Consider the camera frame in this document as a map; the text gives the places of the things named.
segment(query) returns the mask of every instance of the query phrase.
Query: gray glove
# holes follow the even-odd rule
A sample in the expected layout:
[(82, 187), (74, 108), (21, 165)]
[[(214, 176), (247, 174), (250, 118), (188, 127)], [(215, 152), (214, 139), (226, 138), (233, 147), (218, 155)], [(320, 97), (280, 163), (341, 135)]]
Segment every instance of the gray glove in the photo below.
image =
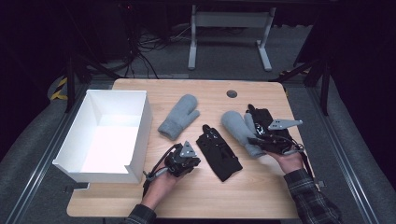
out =
[(239, 142), (239, 145), (247, 150), (247, 153), (252, 158), (259, 158), (265, 155), (260, 147), (251, 145), (248, 142), (248, 138), (256, 138), (254, 133), (254, 123), (251, 115), (245, 115), (245, 120), (236, 111), (227, 111), (221, 117), (222, 125), (227, 129), (227, 131)]
[(194, 110), (197, 105), (195, 96), (190, 94), (182, 96), (160, 125), (158, 132), (175, 141), (181, 132), (200, 115), (198, 110)]

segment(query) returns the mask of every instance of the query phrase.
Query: gray carpet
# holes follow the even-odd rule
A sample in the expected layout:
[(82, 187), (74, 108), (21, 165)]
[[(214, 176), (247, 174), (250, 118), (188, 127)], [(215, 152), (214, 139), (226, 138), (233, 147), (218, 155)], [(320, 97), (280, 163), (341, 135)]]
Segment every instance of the gray carpet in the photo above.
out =
[[(218, 29), (200, 32), (196, 69), (193, 71), (187, 68), (190, 47), (187, 39), (180, 39), (163, 49), (154, 49), (144, 55), (160, 78), (265, 81), (277, 77), (280, 71), (292, 68), (309, 29), (310, 27), (282, 27), (271, 30), (266, 49), (273, 66), (272, 72), (263, 70), (260, 55), (254, 44), (255, 40), (260, 38), (261, 31), (255, 29), (247, 29), (240, 34), (231, 34), (229, 31)], [(133, 72), (129, 69), (127, 77), (146, 78), (147, 75), (153, 77), (153, 72), (148, 70), (148, 67), (143, 60), (135, 59), (131, 65)], [(294, 77), (284, 86), (289, 93), (294, 117), (304, 121), (304, 125), (299, 126), (299, 130), (316, 177), (326, 185), (321, 190), (341, 209), (345, 223), (365, 223), (367, 220), (361, 214), (359, 204), (356, 203), (334, 154), (334, 143), (323, 124), (323, 117), (316, 110), (317, 102), (315, 99), (312, 100), (312, 90), (305, 88), (301, 82), (303, 77), (303, 75)], [(90, 88), (109, 89), (111, 80), (104, 76), (95, 76)], [(65, 106), (65, 101), (51, 101), (51, 104), (21, 134), (0, 163), (0, 223), (6, 223), (35, 168), (46, 150), (50, 150), (52, 137), (59, 131), (60, 125), (67, 117), (64, 113)], [(396, 223), (394, 189), (379, 170), (361, 139), (333, 83), (329, 93), (329, 114), (330, 116), (324, 120), (329, 121), (334, 127), (343, 150), (366, 192), (377, 218), (377, 222), (373, 223)], [(45, 175), (40, 180), (39, 188), (34, 192), (32, 200), (26, 202), (26, 209), (15, 223), (99, 224), (118, 223), (122, 220), (121, 217), (106, 219), (69, 217), (66, 214), (66, 207), (74, 181), (52, 165), (44, 171)], [(294, 224), (300, 221), (282, 220), (282, 223)]]

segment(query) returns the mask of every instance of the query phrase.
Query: white stand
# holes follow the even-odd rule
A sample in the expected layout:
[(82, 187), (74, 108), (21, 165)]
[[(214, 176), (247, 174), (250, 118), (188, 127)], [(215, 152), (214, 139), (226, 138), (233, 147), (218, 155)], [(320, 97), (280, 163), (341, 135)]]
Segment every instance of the white stand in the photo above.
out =
[(246, 12), (205, 12), (196, 11), (196, 5), (192, 6), (191, 13), (191, 46), (189, 69), (195, 69), (195, 59), (197, 53), (196, 28), (204, 27), (250, 27), (263, 28), (262, 40), (257, 40), (257, 47), (262, 57), (264, 70), (272, 71), (265, 43), (270, 33), (271, 24), (275, 16), (276, 8), (272, 7), (269, 12), (246, 13)]

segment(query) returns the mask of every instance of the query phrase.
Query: wooden table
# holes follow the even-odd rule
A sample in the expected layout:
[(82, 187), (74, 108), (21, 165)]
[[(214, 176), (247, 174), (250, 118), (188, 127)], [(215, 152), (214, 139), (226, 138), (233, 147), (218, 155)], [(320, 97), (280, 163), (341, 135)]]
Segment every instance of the wooden table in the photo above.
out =
[[(158, 217), (172, 218), (296, 218), (279, 165), (269, 156), (249, 157), (246, 150), (221, 125), (221, 116), (229, 110), (243, 115), (248, 104), (267, 108), (274, 119), (294, 119), (283, 87), (273, 82), (118, 79), (113, 90), (147, 91), (153, 112), (145, 171), (150, 171), (163, 153), (175, 143), (187, 140), (201, 163), (177, 184), (175, 190), (157, 207)], [(226, 92), (237, 92), (235, 98)], [(198, 100), (201, 112), (179, 138), (172, 142), (157, 131), (175, 103), (186, 93)], [(243, 170), (221, 182), (211, 170), (195, 141), (202, 126), (216, 128), (239, 158)], [(297, 127), (291, 136), (302, 143)], [(67, 213), (71, 217), (127, 217), (140, 203), (144, 179), (140, 185), (91, 184), (89, 189), (75, 190)]]

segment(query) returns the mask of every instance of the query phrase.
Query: white box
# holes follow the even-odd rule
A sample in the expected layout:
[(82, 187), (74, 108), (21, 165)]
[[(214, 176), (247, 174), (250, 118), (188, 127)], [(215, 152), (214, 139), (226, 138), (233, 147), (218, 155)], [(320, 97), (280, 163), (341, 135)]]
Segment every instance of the white box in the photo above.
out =
[(77, 182), (138, 184), (151, 121), (146, 91), (87, 90), (52, 164)]

